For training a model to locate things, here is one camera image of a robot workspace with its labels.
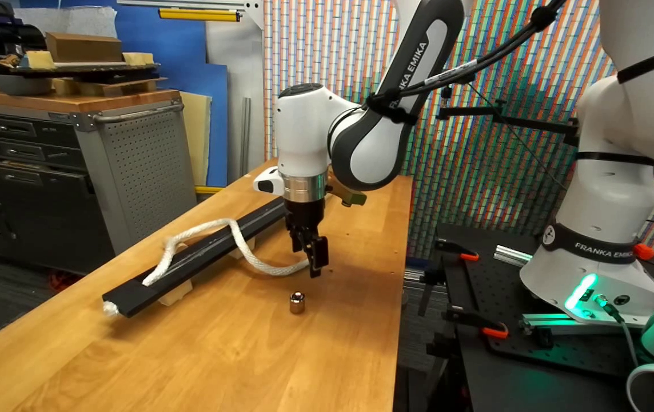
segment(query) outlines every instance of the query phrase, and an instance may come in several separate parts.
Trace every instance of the metal cabinet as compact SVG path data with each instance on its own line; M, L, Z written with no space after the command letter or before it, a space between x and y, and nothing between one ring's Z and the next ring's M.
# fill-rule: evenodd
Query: metal cabinet
M84 275L191 208L179 108L0 106L0 256Z

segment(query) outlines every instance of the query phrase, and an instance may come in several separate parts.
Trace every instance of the small metal nut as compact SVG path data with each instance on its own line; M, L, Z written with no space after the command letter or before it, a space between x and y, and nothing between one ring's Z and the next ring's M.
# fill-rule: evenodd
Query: small metal nut
M289 314L303 314L303 292L300 292L300 291L289 292L287 311Z

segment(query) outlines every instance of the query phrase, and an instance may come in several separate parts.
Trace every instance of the wooden table top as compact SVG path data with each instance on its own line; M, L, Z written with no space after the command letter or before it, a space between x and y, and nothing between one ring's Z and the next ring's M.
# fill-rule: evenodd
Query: wooden table top
M166 102L166 100L179 100L179 98L180 98L179 91L171 91L171 88L127 94L127 95L7 95L7 94L0 94L0 108L42 111L42 115L48 111L70 115L70 111L120 110L131 106L150 106L150 102Z
M0 410L295 410L394 407L412 180L366 205L326 199L321 277L256 275L225 256L185 299L108 317L101 294L150 268L161 240L214 218L239 218L271 196L246 173L164 228L0 331ZM270 264L293 264L285 228L256 240ZM287 311L293 291L305 311Z

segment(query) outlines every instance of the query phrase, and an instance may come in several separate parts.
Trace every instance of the green light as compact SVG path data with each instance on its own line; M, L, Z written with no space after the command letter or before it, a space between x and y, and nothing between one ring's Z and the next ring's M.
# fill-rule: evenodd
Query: green light
M566 306L568 311L574 311L576 304L579 304L579 299L581 299L581 294L584 294L584 291L590 291L594 283L596 283L596 275L594 275L594 272L584 275L584 277L581 280L581 283L574 288L574 292L564 299L564 306Z

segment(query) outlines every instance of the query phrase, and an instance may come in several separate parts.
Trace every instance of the white cable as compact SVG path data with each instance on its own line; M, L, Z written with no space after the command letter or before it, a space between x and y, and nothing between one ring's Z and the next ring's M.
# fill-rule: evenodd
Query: white cable
M221 228L221 226L230 226L230 234L233 234L233 240L236 240L239 253L241 253L259 272L262 272L262 275L287 277L287 275L295 275L295 272L300 272L302 268L308 265L305 259L300 261L300 264L295 264L295 265L285 265L285 268L270 265L270 264L256 259L256 253L251 252L251 246L245 242L241 230L239 230L239 226L237 226L236 220L213 220L213 221L197 225L197 226L191 226L191 228L188 228L188 230L183 230L183 234L169 238L169 240L164 242L164 253L161 253L158 268L152 268L152 270L142 280L142 283L144 283L144 285L150 285L150 283L156 283L158 280L164 277L164 272L166 272L166 268L171 265L171 259L174 259L174 253L176 253L176 246L179 246L180 242L185 242L188 238L193 238L193 236L199 236L199 234L204 234L204 230L214 230L214 228Z

